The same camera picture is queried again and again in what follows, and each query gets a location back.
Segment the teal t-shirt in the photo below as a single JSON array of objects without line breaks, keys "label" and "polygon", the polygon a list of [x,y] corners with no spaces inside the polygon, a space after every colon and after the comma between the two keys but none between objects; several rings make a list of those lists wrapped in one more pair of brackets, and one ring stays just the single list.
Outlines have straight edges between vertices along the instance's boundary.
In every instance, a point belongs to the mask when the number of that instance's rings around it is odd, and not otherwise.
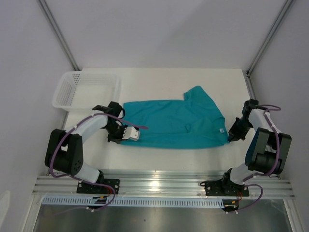
[{"label": "teal t-shirt", "polygon": [[136,142],[123,145],[204,149],[228,143],[225,118],[201,86],[185,92],[183,100],[132,101],[123,107],[126,121],[147,127]]}]

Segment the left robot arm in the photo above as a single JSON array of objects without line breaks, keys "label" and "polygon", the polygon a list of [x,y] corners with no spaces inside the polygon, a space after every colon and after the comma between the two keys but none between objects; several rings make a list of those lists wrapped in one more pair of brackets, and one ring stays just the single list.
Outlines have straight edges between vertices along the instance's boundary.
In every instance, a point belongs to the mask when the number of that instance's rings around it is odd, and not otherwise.
[{"label": "left robot arm", "polygon": [[107,141],[120,144],[126,125],[122,123],[125,110],[117,102],[97,105],[92,114],[66,130],[51,132],[45,156],[45,166],[54,178],[70,176],[87,184],[93,193],[100,193],[109,186],[102,171],[84,162],[83,144],[100,129],[107,131]]}]

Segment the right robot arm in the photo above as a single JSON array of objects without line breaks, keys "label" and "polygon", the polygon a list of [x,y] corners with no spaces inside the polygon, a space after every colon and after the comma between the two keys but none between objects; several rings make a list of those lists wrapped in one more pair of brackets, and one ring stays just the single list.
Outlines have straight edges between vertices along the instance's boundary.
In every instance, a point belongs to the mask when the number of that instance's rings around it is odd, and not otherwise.
[{"label": "right robot arm", "polygon": [[260,105],[259,101],[250,99],[244,103],[242,117],[236,121],[228,132],[228,141],[245,140],[250,129],[255,134],[247,150],[245,161],[237,168],[231,168],[223,175],[221,191],[231,195],[245,182],[258,177],[281,174],[284,169],[292,137],[281,132],[270,117],[271,111],[280,111],[274,105]]}]

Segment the white plastic basket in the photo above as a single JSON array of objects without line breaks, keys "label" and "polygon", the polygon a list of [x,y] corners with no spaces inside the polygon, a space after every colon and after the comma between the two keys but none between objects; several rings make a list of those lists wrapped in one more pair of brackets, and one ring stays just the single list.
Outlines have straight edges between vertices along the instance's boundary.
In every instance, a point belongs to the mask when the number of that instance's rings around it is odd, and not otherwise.
[{"label": "white plastic basket", "polygon": [[120,89],[121,80],[115,74],[66,72],[58,82],[52,106],[67,112],[88,112],[96,105],[117,102]]}]

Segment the left side aluminium rail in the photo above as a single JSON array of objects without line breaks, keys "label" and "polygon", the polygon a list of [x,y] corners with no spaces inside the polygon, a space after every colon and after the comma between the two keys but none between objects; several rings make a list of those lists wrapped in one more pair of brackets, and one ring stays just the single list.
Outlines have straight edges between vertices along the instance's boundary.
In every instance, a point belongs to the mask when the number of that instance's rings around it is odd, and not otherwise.
[{"label": "left side aluminium rail", "polygon": [[64,132],[65,130],[64,128],[66,126],[68,116],[69,116],[69,113],[66,112],[64,119],[62,120],[60,128],[59,129],[57,128],[51,132],[48,147],[47,147],[47,152],[46,152],[46,156],[44,160],[44,164],[48,168],[48,171],[46,173],[47,176],[50,176],[50,175],[53,176],[52,173],[55,175],[54,170],[50,168],[50,163],[51,163],[55,150],[57,154],[57,152],[61,149],[61,147],[58,147],[58,145],[62,144],[60,143],[60,141],[66,134],[66,132]]}]

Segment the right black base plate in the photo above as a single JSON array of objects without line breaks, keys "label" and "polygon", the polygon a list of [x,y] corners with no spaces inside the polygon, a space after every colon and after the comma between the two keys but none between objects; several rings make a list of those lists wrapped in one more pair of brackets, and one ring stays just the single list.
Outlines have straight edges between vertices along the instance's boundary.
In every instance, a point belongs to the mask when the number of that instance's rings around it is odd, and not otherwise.
[{"label": "right black base plate", "polygon": [[200,186],[204,187],[207,196],[249,196],[249,190],[247,187],[235,184],[231,181],[204,181],[200,183]]}]

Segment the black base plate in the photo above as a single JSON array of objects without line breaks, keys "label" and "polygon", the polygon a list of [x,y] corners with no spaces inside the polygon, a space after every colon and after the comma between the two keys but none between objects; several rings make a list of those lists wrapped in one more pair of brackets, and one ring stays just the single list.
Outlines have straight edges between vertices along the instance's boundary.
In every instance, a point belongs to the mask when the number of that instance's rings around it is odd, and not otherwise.
[{"label": "black base plate", "polygon": [[249,196],[249,190],[247,187],[235,184],[231,181],[204,181],[200,183],[200,186],[204,187],[207,196]]},{"label": "black base plate", "polygon": [[113,194],[111,187],[115,190],[115,194],[118,194],[119,187],[120,187],[120,180],[119,179],[104,179],[103,184],[107,185],[107,187],[98,186],[98,185],[91,185],[87,183],[79,183],[77,186],[76,192],[79,194]]}]

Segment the aluminium mounting rail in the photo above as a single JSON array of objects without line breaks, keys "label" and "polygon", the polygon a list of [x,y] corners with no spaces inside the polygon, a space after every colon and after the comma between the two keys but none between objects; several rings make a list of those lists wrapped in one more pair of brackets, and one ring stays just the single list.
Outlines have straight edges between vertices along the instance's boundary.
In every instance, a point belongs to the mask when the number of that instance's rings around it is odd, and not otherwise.
[{"label": "aluminium mounting rail", "polygon": [[[192,171],[136,171],[103,170],[104,177],[120,180],[118,196],[198,198],[205,196],[199,184],[205,180],[218,180],[223,172],[204,173]],[[294,199],[295,194],[289,180],[272,177],[257,177],[248,181],[258,184],[263,190],[263,199]],[[53,178],[50,175],[37,177],[32,193],[34,195],[76,195],[78,181],[70,177]]]}]

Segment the right side aluminium rail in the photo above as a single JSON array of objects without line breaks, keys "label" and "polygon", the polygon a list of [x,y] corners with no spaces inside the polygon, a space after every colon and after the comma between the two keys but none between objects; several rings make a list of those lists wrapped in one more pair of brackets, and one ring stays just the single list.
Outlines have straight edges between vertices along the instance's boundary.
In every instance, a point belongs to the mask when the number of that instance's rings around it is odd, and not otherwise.
[{"label": "right side aluminium rail", "polygon": [[276,172],[280,160],[280,130],[275,126],[270,117],[271,111],[280,111],[281,108],[274,105],[260,106],[253,83],[246,72],[243,73],[247,89],[253,103],[248,115],[248,121],[255,130],[255,135],[248,148],[245,165],[252,171],[243,182],[255,176],[270,176]]}]

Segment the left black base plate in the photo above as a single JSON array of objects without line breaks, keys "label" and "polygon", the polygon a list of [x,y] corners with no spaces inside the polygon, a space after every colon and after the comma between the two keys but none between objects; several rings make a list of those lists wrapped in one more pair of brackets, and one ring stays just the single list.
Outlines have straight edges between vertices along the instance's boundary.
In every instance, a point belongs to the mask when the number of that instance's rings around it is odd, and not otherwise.
[{"label": "left black base plate", "polygon": [[118,194],[119,187],[120,187],[120,180],[119,179],[104,179],[103,184],[107,185],[107,187],[98,186],[98,185],[91,185],[87,183],[79,183],[77,186],[76,192],[79,194],[113,194],[111,187],[115,190],[115,194]]}]

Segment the left aluminium frame post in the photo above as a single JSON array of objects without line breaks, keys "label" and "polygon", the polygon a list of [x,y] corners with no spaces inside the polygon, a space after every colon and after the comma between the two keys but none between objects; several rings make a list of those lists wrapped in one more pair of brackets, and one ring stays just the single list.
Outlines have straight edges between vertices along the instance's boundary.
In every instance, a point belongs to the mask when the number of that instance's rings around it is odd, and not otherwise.
[{"label": "left aluminium frame post", "polygon": [[60,48],[62,49],[65,57],[67,58],[68,62],[70,63],[72,69],[74,71],[80,71],[80,68],[78,67],[78,64],[72,54],[72,51],[47,3],[46,0],[37,0],[37,3],[44,15],[44,17],[46,18],[46,21],[48,23],[48,25],[50,26],[52,32],[54,33],[58,44],[60,45]]}]

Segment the aluminium frame post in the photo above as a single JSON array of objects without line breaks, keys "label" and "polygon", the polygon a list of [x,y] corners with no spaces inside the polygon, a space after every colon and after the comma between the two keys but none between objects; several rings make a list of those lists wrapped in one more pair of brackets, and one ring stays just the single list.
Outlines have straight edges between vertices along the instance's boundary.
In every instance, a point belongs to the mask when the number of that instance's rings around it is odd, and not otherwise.
[{"label": "aluminium frame post", "polygon": [[275,38],[277,32],[279,31],[281,25],[284,23],[288,13],[292,9],[295,2],[296,2],[295,0],[285,0],[284,1],[283,6],[281,7],[281,9],[279,10],[279,13],[275,17],[274,22],[271,24],[271,27],[268,30],[261,46],[259,47],[257,53],[255,54],[252,62],[250,63],[246,71],[246,74],[248,77],[250,77],[252,73],[254,72],[254,69],[260,62],[261,58],[263,57],[264,53],[266,52],[270,44],[272,43],[273,39]]},{"label": "aluminium frame post", "polygon": [[44,17],[46,18],[46,21],[48,23],[48,25],[50,26],[52,32],[54,33],[58,44],[60,45],[60,48],[62,49],[65,57],[67,58],[68,62],[70,63],[72,69],[74,71],[80,71],[80,68],[78,67],[78,64],[72,54],[72,51],[47,3],[46,0],[37,0],[37,3],[44,15]]}]

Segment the right aluminium frame post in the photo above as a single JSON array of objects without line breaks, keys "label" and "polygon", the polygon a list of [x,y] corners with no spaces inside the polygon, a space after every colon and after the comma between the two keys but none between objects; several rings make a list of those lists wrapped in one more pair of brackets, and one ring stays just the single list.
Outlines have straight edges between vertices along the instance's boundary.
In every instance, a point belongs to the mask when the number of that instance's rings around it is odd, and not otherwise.
[{"label": "right aluminium frame post", "polygon": [[281,7],[281,9],[279,10],[279,13],[275,17],[274,22],[271,24],[271,27],[268,30],[261,46],[259,47],[257,53],[255,54],[252,62],[250,63],[246,71],[246,74],[248,77],[250,77],[252,73],[254,72],[254,69],[260,62],[261,58],[263,57],[264,53],[266,52],[270,44],[272,43],[273,39],[275,38],[277,32],[279,31],[281,25],[284,23],[288,13],[292,9],[295,2],[296,2],[295,0],[285,0],[284,1],[283,6]]}]

